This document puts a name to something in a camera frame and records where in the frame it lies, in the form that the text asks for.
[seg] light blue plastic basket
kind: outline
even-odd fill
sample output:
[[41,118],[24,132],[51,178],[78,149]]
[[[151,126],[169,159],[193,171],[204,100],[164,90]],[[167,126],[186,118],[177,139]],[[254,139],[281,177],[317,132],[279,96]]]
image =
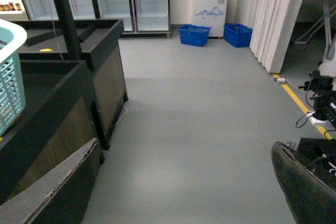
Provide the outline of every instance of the light blue plastic basket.
[[18,48],[26,31],[0,19],[0,136],[26,106]]

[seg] yellow floor tape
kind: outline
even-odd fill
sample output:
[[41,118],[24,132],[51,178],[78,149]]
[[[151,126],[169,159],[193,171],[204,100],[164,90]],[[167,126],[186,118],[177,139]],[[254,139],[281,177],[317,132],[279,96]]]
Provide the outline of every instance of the yellow floor tape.
[[[273,74],[274,78],[279,77],[278,74]],[[304,105],[303,102],[297,97],[297,95],[291,90],[291,88],[287,84],[281,84],[282,87],[286,90],[286,92],[289,94],[289,96],[295,101],[295,103],[300,107],[300,109],[304,112],[304,114],[307,114],[309,112],[308,108]],[[332,136],[326,132],[327,130],[323,126],[315,126],[318,131],[322,134],[322,136],[326,137],[327,139],[332,139]]]

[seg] yellow tag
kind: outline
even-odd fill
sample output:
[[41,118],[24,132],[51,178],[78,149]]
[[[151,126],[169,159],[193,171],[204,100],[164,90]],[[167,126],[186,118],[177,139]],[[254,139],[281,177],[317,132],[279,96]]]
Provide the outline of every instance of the yellow tag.
[[41,49],[40,52],[52,52],[53,50],[50,49],[50,48],[44,48],[44,49]]

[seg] white curtain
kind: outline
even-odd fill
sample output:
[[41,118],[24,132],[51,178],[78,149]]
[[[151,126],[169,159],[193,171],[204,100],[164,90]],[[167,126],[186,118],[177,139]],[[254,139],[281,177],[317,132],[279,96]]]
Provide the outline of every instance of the white curtain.
[[269,73],[279,73],[302,0],[238,0],[236,21],[253,28],[250,48]]

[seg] metal stand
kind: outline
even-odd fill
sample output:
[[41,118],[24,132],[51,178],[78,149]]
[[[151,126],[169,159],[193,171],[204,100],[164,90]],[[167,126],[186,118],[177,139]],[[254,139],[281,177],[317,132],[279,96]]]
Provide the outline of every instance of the metal stand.
[[323,0],[323,16],[314,25],[312,25],[308,29],[308,31],[306,31],[297,40],[295,40],[294,44],[301,44],[301,45],[308,44],[311,37],[324,25],[326,49],[324,51],[323,58],[326,58],[328,50],[332,45],[330,18],[333,17],[335,14],[336,14],[336,4],[334,4],[331,8],[329,8],[329,1]]
[[81,47],[69,0],[54,0],[70,60],[81,59]]

